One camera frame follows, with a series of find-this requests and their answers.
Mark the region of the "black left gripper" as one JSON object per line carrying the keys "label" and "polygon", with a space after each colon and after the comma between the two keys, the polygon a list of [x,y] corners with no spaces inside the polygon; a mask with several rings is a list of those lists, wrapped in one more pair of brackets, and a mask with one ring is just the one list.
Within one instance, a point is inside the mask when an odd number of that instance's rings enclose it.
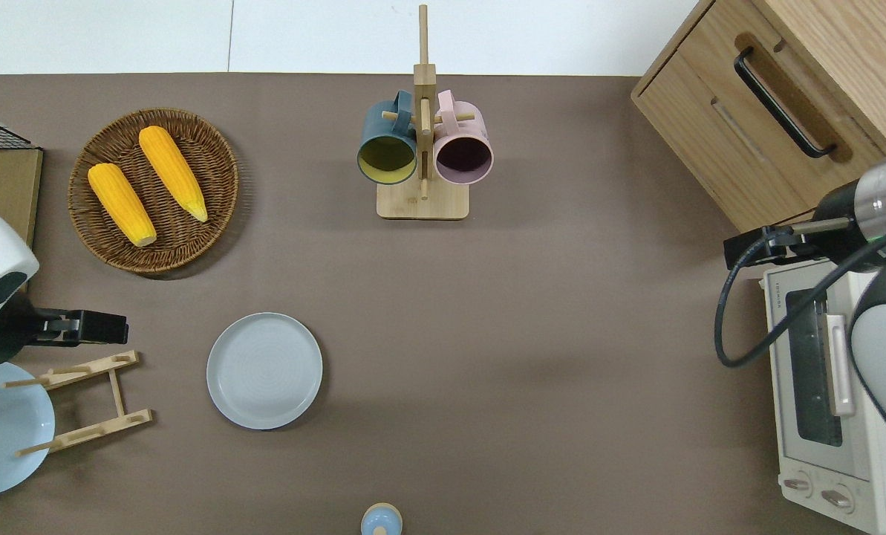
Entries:
{"label": "black left gripper", "polygon": [[76,348],[83,343],[123,345],[128,342],[124,316],[99,311],[38,311],[26,294],[14,294],[0,309],[0,365],[13,359],[19,350],[36,339],[43,320],[49,331],[58,332],[52,340],[39,340],[38,346]]}

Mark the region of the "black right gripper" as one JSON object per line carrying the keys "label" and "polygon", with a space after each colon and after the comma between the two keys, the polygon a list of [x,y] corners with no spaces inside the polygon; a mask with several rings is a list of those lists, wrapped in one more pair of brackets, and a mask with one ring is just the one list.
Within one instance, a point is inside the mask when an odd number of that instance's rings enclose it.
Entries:
{"label": "black right gripper", "polygon": [[[756,265],[792,265],[816,261],[818,254],[787,247],[802,241],[803,235],[814,235],[814,246],[834,264],[840,265],[854,253],[866,246],[867,239],[861,234],[854,210],[859,181],[850,181],[827,193],[814,210],[814,220],[762,226],[723,241],[726,268],[739,262],[742,267]],[[761,245],[754,253],[748,248],[756,241]]]}

